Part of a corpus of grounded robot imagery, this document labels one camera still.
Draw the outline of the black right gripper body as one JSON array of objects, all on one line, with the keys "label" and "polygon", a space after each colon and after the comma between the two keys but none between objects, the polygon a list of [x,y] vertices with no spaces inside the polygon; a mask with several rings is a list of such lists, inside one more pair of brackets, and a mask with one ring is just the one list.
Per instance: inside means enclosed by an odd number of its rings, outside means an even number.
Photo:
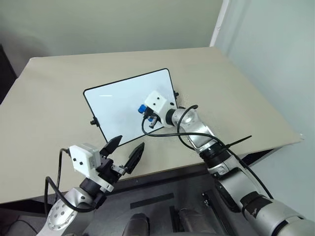
[{"label": "black right gripper body", "polygon": [[160,117],[149,107],[146,107],[143,118],[149,121],[150,128],[154,128],[160,122]]}]

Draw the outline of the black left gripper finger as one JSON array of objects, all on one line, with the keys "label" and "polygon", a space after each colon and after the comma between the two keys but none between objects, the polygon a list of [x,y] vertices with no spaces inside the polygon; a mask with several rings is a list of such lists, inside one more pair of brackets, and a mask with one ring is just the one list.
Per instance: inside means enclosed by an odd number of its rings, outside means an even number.
[{"label": "black left gripper finger", "polygon": [[125,172],[131,174],[137,164],[139,163],[143,151],[144,151],[145,143],[141,143],[138,145],[129,155],[128,161],[124,165]]},{"label": "black left gripper finger", "polygon": [[119,146],[122,137],[123,137],[122,135],[119,135],[109,140],[107,144],[99,151],[100,156],[111,155]]}]

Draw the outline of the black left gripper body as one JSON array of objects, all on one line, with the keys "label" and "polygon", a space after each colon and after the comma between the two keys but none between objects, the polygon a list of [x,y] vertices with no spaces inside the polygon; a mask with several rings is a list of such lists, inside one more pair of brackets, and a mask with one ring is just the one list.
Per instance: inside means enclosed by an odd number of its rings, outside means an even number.
[{"label": "black left gripper body", "polygon": [[126,173],[123,166],[116,166],[107,156],[100,155],[101,165],[96,168],[98,176],[110,184],[116,183]]}]

